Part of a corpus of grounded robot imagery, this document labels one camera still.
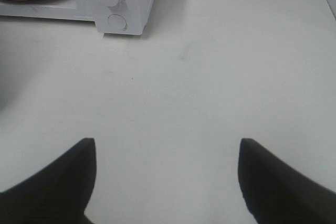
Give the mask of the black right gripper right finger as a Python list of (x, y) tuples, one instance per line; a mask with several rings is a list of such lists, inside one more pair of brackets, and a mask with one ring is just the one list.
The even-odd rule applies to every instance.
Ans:
[(335, 223), (335, 192), (251, 138), (240, 142), (238, 182), (257, 223)]

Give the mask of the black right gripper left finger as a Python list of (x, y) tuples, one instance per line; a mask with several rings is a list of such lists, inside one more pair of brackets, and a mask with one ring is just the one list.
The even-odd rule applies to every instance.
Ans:
[(84, 138), (1, 193), (1, 223), (91, 223), (85, 209), (97, 174), (96, 144)]

